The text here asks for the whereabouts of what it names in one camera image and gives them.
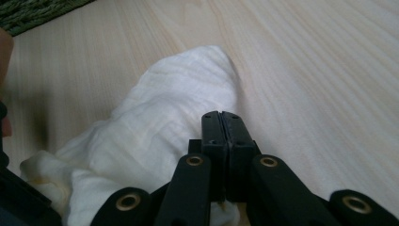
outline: wood grain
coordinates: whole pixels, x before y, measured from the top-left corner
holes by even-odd
[[[399,3],[97,1],[15,38],[10,168],[106,119],[152,63],[222,46],[264,153],[315,194],[362,192],[399,217]]]

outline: wooden table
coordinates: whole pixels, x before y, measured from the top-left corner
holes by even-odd
[[[157,60],[224,48],[263,153],[315,194],[362,192],[399,217],[399,2],[96,1],[15,38],[3,93],[10,168],[108,118]]]

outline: brass grommet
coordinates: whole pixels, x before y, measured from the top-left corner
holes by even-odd
[[[203,159],[199,156],[191,156],[188,157],[185,162],[192,167],[197,167],[203,163]]]
[[[276,167],[279,164],[278,161],[272,157],[261,158],[261,163],[266,167]]]
[[[138,207],[140,202],[141,202],[140,196],[138,194],[132,192],[132,193],[129,193],[129,194],[126,194],[126,195],[120,197],[117,200],[116,207],[120,211],[129,211],[129,210],[132,210],[132,209]]]
[[[355,196],[343,197],[343,203],[349,209],[358,212],[360,214],[370,214],[373,210],[372,207],[367,202]]]

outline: white cloth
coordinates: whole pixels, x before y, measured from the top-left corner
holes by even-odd
[[[238,77],[216,46],[167,57],[150,67],[107,121],[95,122],[55,154],[39,152],[21,165],[23,178],[53,201],[64,225],[89,225],[115,191],[148,192],[170,181],[200,118],[234,112]],[[212,205],[211,224],[236,224],[230,203]]]

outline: white towel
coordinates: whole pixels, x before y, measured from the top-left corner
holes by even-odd
[[[53,201],[64,225],[89,225],[115,191],[151,193],[169,182],[200,118],[235,112],[239,78],[216,46],[155,63],[107,121],[95,122],[55,154],[39,152],[21,165],[23,178]],[[213,203],[211,225],[236,224],[238,211]]]

